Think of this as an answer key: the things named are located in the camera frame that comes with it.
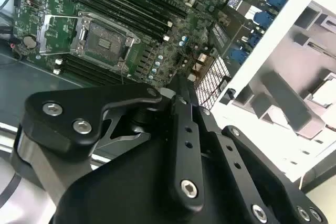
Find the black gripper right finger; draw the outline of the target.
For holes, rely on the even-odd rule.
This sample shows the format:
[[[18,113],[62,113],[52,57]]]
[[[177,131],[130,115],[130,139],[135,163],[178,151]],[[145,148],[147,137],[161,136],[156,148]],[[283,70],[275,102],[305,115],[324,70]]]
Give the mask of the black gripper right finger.
[[[220,129],[208,109],[200,106],[191,81],[188,94],[208,154],[219,178],[211,189],[228,188],[233,223],[328,223],[323,212],[239,129]]]

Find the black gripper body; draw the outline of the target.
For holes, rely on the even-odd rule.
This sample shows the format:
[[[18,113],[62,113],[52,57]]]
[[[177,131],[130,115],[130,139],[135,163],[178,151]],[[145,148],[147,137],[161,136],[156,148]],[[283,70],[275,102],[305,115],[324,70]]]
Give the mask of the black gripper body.
[[[214,117],[177,105],[170,127],[71,185],[54,223],[252,223],[248,173]]]

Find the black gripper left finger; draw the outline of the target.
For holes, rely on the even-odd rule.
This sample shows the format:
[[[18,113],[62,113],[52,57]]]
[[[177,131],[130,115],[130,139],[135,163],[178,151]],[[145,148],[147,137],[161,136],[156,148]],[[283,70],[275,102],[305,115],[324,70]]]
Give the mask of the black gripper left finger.
[[[192,106],[188,80],[38,92],[25,101],[14,152],[56,207],[80,178],[156,137],[168,138],[177,105]]]

